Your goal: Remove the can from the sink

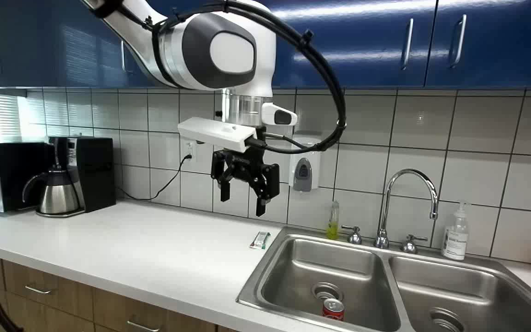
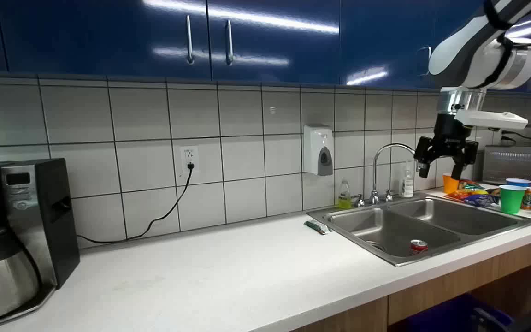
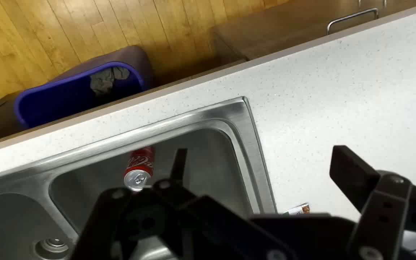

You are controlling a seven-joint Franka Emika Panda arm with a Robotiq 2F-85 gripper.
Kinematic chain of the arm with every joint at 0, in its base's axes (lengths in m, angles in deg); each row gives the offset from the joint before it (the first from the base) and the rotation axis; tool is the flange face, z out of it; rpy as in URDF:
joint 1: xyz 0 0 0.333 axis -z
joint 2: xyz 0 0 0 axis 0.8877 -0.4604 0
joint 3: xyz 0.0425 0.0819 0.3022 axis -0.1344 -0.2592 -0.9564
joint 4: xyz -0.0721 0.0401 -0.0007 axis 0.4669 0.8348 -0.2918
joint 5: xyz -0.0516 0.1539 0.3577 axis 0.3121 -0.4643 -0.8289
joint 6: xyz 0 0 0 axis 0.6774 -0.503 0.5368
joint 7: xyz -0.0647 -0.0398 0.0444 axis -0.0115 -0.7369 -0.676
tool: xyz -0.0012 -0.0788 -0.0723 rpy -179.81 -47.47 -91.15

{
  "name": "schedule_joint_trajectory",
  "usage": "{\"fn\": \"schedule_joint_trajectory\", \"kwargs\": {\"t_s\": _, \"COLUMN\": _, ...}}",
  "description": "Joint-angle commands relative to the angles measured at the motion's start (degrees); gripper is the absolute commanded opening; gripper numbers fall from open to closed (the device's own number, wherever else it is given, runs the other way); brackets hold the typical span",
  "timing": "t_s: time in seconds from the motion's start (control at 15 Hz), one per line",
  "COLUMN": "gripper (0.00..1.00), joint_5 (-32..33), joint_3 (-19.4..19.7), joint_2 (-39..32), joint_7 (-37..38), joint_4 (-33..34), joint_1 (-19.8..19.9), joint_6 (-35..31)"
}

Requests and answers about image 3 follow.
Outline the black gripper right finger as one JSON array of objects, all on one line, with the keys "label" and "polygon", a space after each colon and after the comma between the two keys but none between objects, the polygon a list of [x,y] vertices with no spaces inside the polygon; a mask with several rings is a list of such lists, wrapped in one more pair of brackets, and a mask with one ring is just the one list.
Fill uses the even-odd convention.
[{"label": "black gripper right finger", "polygon": [[376,170],[349,145],[334,145],[330,177],[360,212],[350,235],[356,260],[416,260],[402,246],[416,232],[416,184],[394,171]]}]

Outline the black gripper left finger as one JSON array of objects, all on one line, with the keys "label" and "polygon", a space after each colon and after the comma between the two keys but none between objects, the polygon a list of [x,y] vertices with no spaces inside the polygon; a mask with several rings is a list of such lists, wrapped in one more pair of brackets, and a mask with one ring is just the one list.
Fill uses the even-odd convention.
[{"label": "black gripper left finger", "polygon": [[204,238],[184,212],[196,194],[183,186],[188,150],[180,148],[168,178],[142,191],[108,189],[97,199],[71,260],[131,260],[141,241],[157,236],[183,260],[204,260]]}]

